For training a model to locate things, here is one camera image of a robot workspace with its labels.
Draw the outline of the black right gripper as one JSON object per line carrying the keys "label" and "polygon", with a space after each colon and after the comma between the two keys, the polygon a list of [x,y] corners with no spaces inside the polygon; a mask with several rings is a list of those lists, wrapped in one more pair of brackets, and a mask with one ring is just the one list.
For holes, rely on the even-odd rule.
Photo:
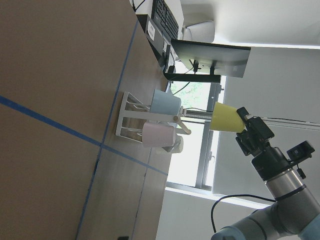
{"label": "black right gripper", "polygon": [[245,156],[253,156],[251,164],[261,179],[271,179],[291,168],[278,147],[269,140],[275,135],[260,117],[253,117],[245,107],[236,110],[245,129],[236,134],[236,141]]}

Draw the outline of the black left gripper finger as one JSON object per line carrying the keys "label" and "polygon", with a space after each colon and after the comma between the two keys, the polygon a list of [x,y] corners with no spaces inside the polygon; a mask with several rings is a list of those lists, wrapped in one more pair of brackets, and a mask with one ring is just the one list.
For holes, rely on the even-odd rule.
{"label": "black left gripper finger", "polygon": [[120,236],[117,240],[129,240],[129,236]]}

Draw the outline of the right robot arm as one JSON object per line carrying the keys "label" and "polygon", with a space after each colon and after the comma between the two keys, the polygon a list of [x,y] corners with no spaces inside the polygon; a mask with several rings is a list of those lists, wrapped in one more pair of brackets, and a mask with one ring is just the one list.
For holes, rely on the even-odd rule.
{"label": "right robot arm", "polygon": [[275,135],[258,116],[241,107],[222,103],[213,108],[211,130],[234,132],[245,156],[252,155],[253,167],[273,196],[272,205],[258,209],[239,220],[214,230],[213,240],[278,240],[298,236],[301,240],[320,238],[320,204],[303,180],[299,163],[311,158],[315,149],[304,141],[285,156],[269,140]]}

